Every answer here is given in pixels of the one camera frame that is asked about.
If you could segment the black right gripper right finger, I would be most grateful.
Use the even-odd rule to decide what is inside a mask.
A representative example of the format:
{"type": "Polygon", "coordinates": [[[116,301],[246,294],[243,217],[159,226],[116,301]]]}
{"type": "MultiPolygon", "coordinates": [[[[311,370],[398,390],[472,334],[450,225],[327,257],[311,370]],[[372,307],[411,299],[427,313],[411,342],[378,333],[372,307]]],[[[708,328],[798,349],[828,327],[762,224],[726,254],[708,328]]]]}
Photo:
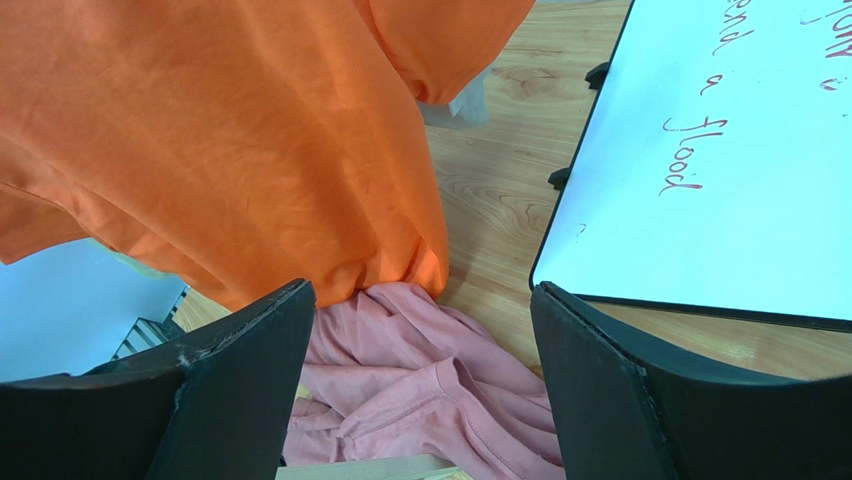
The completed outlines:
{"type": "Polygon", "coordinates": [[[851,380],[723,363],[552,283],[531,318],[569,479],[847,479],[851,380]]]}

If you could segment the dusty pink t-shirt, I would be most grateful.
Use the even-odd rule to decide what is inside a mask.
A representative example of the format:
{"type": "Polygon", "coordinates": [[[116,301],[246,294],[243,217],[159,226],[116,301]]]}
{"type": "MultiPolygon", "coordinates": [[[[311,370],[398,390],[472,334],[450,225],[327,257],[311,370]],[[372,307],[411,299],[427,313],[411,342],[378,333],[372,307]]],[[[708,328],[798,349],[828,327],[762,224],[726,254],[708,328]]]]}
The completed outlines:
{"type": "Polygon", "coordinates": [[[417,286],[380,284],[319,309],[300,383],[290,465],[428,454],[476,479],[565,475],[544,382],[417,286]]]}

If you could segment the white whiteboard black frame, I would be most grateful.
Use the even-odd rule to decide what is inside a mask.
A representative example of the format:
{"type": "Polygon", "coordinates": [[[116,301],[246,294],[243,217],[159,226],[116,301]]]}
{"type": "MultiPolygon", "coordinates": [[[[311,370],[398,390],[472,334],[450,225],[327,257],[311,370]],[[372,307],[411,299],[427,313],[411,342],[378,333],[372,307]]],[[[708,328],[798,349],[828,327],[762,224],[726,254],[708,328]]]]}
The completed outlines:
{"type": "Polygon", "coordinates": [[[634,1],[530,274],[851,328],[851,5],[634,1]]]}

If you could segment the wooden clothes rack frame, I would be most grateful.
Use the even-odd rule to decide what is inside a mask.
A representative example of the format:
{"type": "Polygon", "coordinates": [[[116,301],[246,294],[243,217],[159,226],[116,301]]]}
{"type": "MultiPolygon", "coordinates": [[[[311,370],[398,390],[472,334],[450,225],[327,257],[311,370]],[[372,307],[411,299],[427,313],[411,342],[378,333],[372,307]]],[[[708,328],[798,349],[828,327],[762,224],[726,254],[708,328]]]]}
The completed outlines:
{"type": "Polygon", "coordinates": [[[433,455],[417,455],[310,466],[279,467],[278,480],[471,479],[460,467],[433,455]]]}

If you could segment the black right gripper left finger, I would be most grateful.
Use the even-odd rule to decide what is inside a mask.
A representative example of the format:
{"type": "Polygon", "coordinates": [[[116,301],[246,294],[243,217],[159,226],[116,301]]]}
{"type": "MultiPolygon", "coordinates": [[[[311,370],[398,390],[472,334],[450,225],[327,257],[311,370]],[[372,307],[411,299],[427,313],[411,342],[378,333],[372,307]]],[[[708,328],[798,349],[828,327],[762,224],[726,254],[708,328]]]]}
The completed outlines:
{"type": "Polygon", "coordinates": [[[5,479],[272,479],[315,314],[299,279],[82,375],[1,386],[5,479]]]}

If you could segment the orange t-shirt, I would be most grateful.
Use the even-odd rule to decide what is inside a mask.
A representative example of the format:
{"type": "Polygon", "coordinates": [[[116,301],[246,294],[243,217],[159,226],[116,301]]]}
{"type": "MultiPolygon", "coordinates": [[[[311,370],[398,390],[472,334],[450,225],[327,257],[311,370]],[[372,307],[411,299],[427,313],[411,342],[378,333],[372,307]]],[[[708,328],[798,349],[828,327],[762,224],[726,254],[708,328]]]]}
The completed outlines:
{"type": "Polygon", "coordinates": [[[425,105],[528,1],[5,1],[1,260],[83,238],[238,310],[432,296],[448,234],[425,105]]]}

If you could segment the beige t-shirt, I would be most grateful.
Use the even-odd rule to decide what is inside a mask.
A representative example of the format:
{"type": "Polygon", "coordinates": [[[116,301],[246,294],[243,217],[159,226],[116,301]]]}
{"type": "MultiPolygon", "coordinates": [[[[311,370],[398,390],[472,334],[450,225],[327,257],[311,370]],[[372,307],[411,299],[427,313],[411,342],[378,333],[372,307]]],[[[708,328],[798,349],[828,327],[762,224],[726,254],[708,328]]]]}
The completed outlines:
{"type": "Polygon", "coordinates": [[[417,106],[427,126],[451,130],[467,130],[486,125],[489,112],[486,105],[485,80],[494,64],[490,64],[471,80],[445,105],[431,105],[418,101],[417,106]]]}

